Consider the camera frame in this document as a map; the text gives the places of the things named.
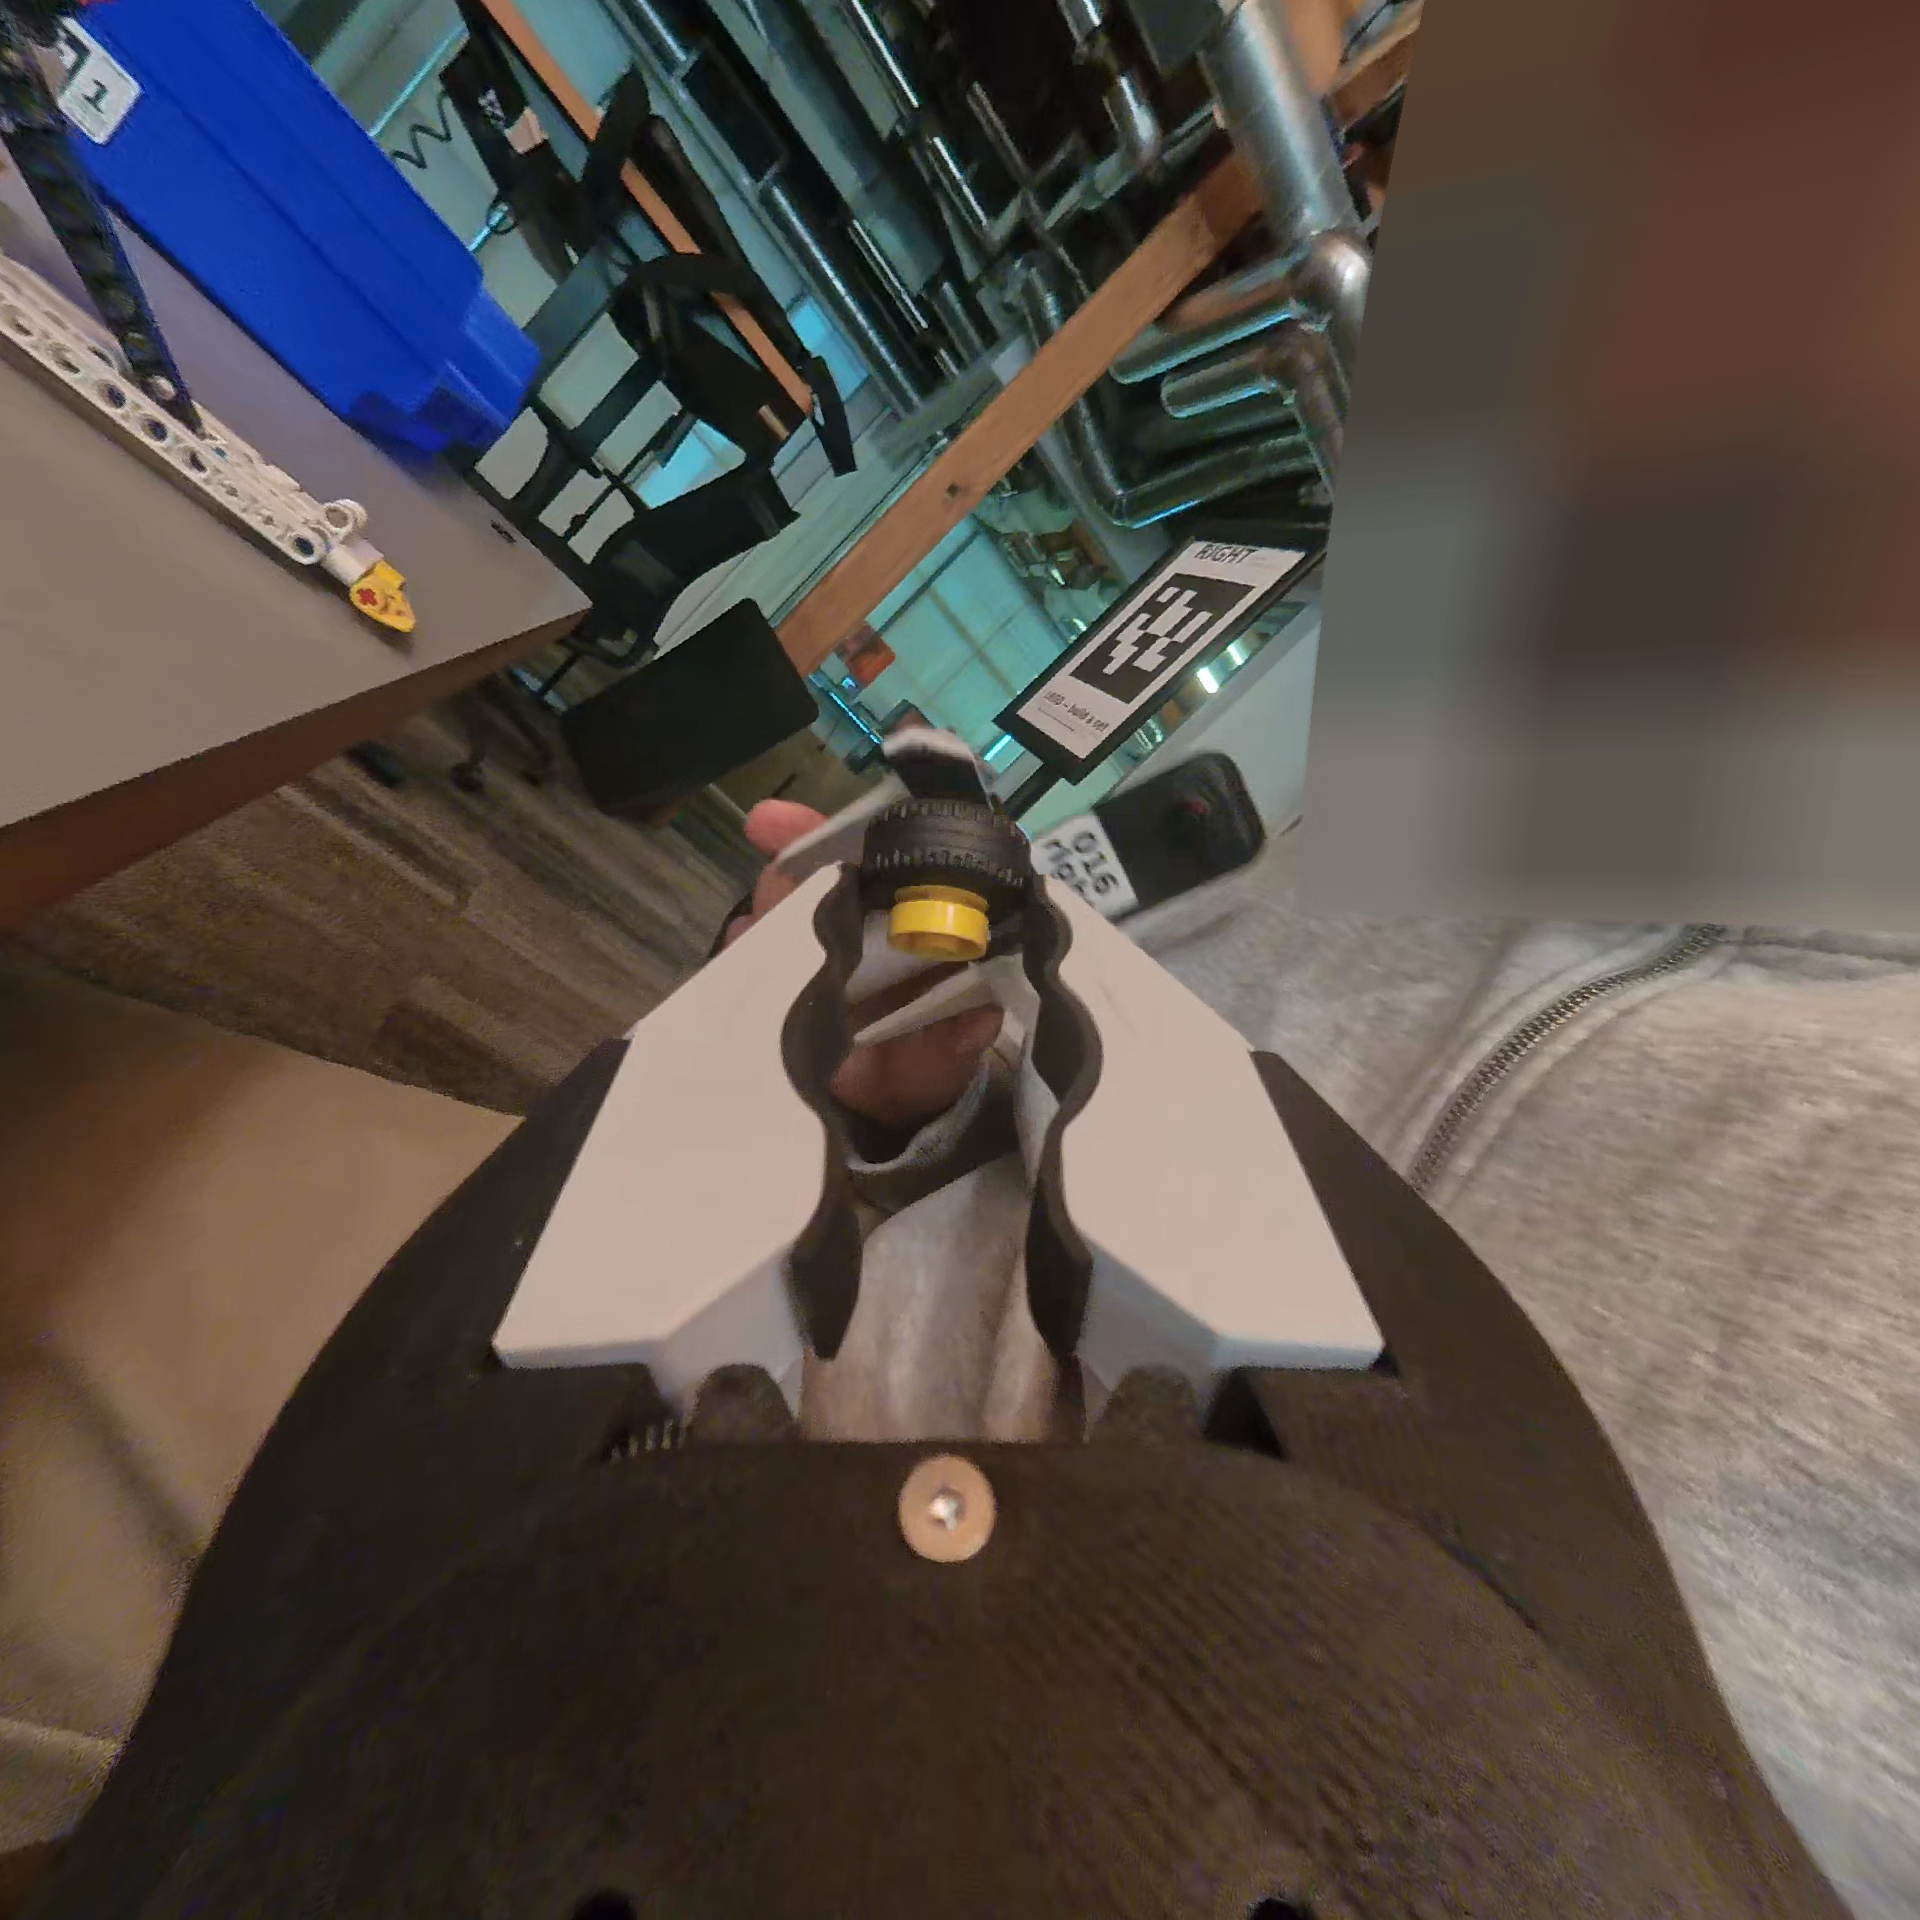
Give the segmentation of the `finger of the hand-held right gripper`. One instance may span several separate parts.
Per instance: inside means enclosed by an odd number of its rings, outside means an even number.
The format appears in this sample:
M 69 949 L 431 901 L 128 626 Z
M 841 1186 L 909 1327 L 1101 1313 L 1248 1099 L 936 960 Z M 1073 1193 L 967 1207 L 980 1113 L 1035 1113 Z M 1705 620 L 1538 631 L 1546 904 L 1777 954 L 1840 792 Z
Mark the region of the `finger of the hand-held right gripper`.
M 1023 1057 L 1035 1044 L 1035 971 L 1023 960 L 1030 942 L 1052 942 L 1046 911 L 1019 911 L 994 931 L 986 960 L 922 960 L 922 954 L 901 954 L 887 942 L 887 920 L 867 911 L 857 925 L 857 965 L 848 978 L 848 1044 L 878 1046 L 913 1028 L 930 1028 L 941 1020 L 980 1014 L 980 1005 L 1000 1005 L 1000 1056 Z
M 954 732 L 913 725 L 883 733 L 883 772 L 887 772 L 883 810 L 901 809 L 994 810 L 988 772 Z

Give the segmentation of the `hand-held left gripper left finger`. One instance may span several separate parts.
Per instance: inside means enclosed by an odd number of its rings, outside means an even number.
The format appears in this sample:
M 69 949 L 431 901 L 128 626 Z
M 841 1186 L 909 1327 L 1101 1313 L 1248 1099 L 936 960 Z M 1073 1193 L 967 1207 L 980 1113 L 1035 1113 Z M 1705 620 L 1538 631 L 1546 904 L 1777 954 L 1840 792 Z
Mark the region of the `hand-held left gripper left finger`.
M 831 1192 L 831 1132 L 782 1063 L 782 1023 L 827 978 L 814 870 L 681 987 L 630 1023 L 591 1135 L 492 1327 L 492 1358 L 649 1367 L 686 1406 L 716 1367 L 802 1399 L 804 1331 L 788 1259 Z

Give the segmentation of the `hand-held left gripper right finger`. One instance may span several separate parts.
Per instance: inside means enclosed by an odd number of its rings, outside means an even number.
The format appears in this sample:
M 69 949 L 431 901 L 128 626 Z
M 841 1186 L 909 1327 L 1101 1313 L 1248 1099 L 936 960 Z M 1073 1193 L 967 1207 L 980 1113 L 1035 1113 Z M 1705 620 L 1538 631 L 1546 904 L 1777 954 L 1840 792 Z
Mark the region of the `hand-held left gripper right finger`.
M 1023 904 L 1023 1300 L 1083 1399 L 1171 1371 L 1365 1371 L 1381 1331 L 1248 1044 L 1083 896 Z

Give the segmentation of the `yellow lego wheel hub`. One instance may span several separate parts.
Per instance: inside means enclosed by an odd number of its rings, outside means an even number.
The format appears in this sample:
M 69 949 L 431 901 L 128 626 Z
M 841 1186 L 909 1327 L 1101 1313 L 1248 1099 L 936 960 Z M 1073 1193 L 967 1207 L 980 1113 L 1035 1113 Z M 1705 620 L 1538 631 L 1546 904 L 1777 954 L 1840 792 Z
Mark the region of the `yellow lego wheel hub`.
M 961 885 L 913 885 L 887 901 L 887 949 L 930 965 L 970 965 L 994 942 L 988 896 Z

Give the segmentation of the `black lego tyre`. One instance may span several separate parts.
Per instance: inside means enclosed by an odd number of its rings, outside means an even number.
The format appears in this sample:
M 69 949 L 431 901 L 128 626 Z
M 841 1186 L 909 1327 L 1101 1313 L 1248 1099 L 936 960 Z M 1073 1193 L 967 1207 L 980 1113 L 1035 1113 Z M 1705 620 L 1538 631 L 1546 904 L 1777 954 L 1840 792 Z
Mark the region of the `black lego tyre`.
M 988 801 L 887 801 L 857 843 L 857 901 L 878 911 L 901 887 L 961 887 L 1004 920 L 1030 896 L 1030 843 Z

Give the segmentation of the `person's right forearm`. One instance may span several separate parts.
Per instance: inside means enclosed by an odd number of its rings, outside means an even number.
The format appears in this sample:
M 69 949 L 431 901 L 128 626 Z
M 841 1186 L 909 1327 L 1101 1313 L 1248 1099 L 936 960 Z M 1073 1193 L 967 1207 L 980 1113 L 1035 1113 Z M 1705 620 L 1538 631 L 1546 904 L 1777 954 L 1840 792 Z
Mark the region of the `person's right forearm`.
M 1052 1439 L 1073 1389 L 1023 1300 L 1030 1177 L 1000 1044 L 897 1161 L 857 1161 L 848 1141 L 848 1169 L 857 1300 L 841 1346 L 804 1358 L 802 1428 L 814 1444 Z

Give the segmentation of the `zebra striped lego aircraft model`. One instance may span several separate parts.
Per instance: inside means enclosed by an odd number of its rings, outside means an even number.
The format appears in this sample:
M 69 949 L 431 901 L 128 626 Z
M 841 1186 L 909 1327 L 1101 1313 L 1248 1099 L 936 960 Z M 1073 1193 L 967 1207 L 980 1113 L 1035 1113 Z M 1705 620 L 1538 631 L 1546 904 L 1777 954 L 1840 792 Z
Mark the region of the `zebra striped lego aircraft model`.
M 122 235 L 77 150 L 77 116 L 64 114 L 56 66 L 77 34 L 77 3 L 0 3 L 0 137 L 8 167 L 24 175 L 64 266 L 87 299 L 64 299 L 48 279 L 0 258 L 0 339 L 17 371 L 64 395 L 143 462 L 167 472 L 209 517 L 273 548 L 275 558 L 332 577 L 341 603 L 390 631 L 410 638 L 419 611 L 408 577 L 372 548 L 359 498 L 320 498 L 256 450 L 201 411 L 153 299 L 122 255 Z

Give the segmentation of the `person's right hand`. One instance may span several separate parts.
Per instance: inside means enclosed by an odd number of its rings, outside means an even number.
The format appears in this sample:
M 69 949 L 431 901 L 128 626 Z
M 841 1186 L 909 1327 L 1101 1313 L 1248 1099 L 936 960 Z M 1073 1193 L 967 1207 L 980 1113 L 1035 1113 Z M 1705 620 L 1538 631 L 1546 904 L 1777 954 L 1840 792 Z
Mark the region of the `person's right hand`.
M 754 896 L 734 901 L 734 911 L 716 931 L 716 949 L 729 949 L 744 931 L 754 931 L 788 887 L 797 875 L 775 870 L 769 857 L 821 829 L 827 810 L 802 801 L 754 801 L 744 819 L 747 848 L 759 856 Z M 838 1108 L 848 1113 L 848 1135 L 857 1161 L 897 1161 L 913 1132 L 941 1116 L 970 1079 L 986 1074 L 988 1046 L 1000 1038 L 1000 1005 L 967 1005 L 954 1020 L 917 1023 L 909 1038 L 853 1046 L 831 1082 Z

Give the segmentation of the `framed tag sign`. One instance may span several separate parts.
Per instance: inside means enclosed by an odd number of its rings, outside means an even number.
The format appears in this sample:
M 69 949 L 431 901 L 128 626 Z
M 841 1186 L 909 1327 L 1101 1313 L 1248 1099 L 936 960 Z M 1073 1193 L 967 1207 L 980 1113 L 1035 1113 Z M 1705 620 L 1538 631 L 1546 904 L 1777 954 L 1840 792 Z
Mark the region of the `framed tag sign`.
M 1212 663 L 1265 609 L 1278 609 L 1324 548 L 1186 541 L 1135 577 L 1059 659 L 1000 712 L 1052 775 L 1076 782 L 1115 762 L 1188 673 Z

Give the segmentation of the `black office chair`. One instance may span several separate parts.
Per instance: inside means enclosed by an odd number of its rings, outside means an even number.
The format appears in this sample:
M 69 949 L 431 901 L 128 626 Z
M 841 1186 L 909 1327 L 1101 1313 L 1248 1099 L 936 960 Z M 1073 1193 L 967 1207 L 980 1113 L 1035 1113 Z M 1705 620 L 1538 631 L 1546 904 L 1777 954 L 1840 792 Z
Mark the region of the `black office chair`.
M 566 709 L 559 740 L 580 792 L 612 819 L 656 819 L 775 740 L 821 725 L 804 673 L 754 603 Z

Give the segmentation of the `person's grey hoodie torso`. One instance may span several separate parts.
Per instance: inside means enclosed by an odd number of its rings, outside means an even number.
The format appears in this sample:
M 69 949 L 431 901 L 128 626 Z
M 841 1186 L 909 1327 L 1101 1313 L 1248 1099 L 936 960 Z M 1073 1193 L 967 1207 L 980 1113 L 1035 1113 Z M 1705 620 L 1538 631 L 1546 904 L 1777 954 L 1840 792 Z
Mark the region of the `person's grey hoodie torso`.
M 1128 938 L 1512 1289 L 1814 1862 L 1915 1911 L 1915 931 L 1353 920 L 1278 843 Z

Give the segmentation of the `background standing desk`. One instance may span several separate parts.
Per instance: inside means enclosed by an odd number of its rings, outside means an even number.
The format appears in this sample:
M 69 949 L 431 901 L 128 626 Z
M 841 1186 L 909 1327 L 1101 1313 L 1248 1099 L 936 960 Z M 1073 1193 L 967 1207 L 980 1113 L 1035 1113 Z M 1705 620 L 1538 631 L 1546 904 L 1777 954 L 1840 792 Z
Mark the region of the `background standing desk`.
M 461 22 L 463 47 L 444 66 L 444 95 L 490 170 L 492 213 L 552 279 L 531 319 L 537 382 L 612 326 L 638 352 L 638 395 L 670 387 L 697 424 L 759 462 L 814 424 L 831 472 L 848 479 L 853 424 L 838 375 L 734 245 L 649 74 L 622 73 L 591 114 L 517 3 L 461 0 Z

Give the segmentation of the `blue plastic bin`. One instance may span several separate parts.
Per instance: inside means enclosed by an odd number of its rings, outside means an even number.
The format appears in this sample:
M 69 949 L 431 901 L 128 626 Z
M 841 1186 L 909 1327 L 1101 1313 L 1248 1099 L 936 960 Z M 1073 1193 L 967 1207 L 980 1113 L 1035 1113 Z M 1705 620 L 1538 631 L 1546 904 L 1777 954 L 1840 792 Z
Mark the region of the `blue plastic bin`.
M 107 207 L 333 420 L 410 454 L 501 440 L 537 339 L 256 3 L 83 3 L 55 47 Z

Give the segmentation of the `silver ventilation duct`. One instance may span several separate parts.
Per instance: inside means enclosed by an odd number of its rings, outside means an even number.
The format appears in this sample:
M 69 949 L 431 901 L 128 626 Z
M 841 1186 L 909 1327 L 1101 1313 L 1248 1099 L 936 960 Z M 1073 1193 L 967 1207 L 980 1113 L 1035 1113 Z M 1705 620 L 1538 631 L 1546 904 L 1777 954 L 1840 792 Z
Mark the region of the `silver ventilation duct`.
M 1335 167 L 1332 116 L 1294 58 L 1285 3 L 1216 3 L 1216 22 L 1193 58 L 1222 137 L 1262 189 L 1262 213 L 1278 245 L 1265 299 L 1292 319 L 1318 326 L 1335 366 L 1353 371 L 1370 245 Z

